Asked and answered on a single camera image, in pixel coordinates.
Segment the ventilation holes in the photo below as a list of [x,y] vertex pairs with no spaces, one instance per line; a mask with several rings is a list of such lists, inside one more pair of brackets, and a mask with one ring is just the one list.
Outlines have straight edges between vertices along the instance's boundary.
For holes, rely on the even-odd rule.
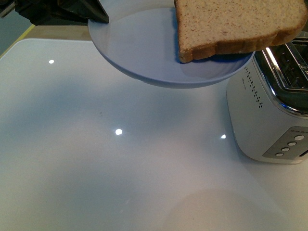
[[291,130],[291,132],[296,132],[296,133],[308,133],[308,131],[298,131],[298,130]]
[[260,96],[258,95],[258,91],[256,90],[256,87],[254,85],[254,81],[251,78],[250,71],[249,71],[249,68],[247,66],[245,67],[245,73],[246,73],[246,76],[247,76],[247,79],[248,79],[249,87],[251,89],[251,92],[254,95],[256,103],[258,104],[259,108],[262,108],[263,102],[261,101]]

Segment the yellow edge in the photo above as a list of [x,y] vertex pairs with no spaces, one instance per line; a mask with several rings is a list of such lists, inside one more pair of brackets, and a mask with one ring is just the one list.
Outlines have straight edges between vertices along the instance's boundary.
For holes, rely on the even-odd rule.
[[15,43],[17,43],[17,42],[19,42],[20,40],[22,40],[22,39],[30,32],[30,30],[32,30],[34,27],[35,27],[35,25],[31,25],[21,36],[19,36],[18,39],[16,39],[16,40],[13,42],[13,44],[12,44],[11,46],[9,46],[8,49],[5,50],[5,52],[4,52],[2,55],[0,55],[0,58],[1,58],[10,48],[12,48],[12,46],[13,46]]

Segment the floor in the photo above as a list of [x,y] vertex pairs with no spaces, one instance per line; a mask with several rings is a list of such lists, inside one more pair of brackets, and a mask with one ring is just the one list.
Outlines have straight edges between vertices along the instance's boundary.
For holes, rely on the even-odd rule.
[[0,18],[0,55],[30,26],[30,21],[15,11],[12,11],[2,19]]

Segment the black object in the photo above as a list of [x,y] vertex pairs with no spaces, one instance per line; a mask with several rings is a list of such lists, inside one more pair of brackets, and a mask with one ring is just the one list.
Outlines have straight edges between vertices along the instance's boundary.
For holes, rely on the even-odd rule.
[[0,5],[5,5],[8,3],[9,0],[0,0]]
[[98,0],[15,0],[15,11],[36,26],[85,26],[89,19],[109,23]]

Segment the toaster control panel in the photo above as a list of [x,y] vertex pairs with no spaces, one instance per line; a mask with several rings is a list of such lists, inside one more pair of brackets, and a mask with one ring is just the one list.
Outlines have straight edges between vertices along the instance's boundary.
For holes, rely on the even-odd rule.
[[291,127],[264,154],[263,157],[295,160],[308,156],[308,128]]

